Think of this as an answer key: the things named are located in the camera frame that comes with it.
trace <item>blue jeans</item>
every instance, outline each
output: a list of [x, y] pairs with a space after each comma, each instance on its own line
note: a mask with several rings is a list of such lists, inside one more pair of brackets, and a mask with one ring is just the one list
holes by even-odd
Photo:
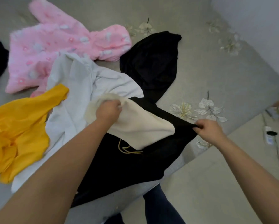
[[[147, 224], [185, 224], [179, 213], [167, 200], [160, 184], [144, 195]], [[124, 224], [119, 213], [104, 224]]]

